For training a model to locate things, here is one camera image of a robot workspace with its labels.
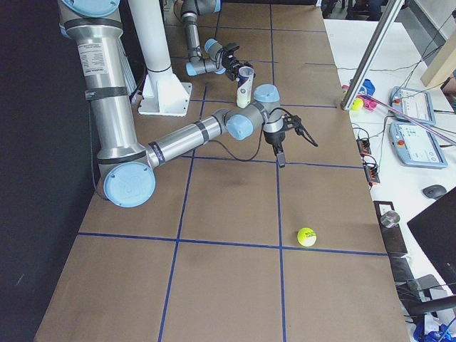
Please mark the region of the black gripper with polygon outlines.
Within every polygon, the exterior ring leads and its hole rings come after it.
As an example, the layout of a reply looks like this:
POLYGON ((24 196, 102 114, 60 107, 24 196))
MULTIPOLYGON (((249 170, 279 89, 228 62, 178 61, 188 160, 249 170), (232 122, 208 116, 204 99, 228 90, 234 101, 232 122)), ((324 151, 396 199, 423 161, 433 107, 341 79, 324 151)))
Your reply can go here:
POLYGON ((222 47, 222 65, 225 68, 225 73, 231 81, 239 80, 239 69, 242 68, 243 78, 254 78, 255 71, 252 64, 242 63, 235 57, 234 52, 239 49, 239 44, 228 43, 222 47))
POLYGON ((284 120, 278 119, 272 123, 266 123, 262 130, 266 142, 273 145, 273 151, 279 168, 285 167, 286 157, 281 144, 285 140, 284 120))

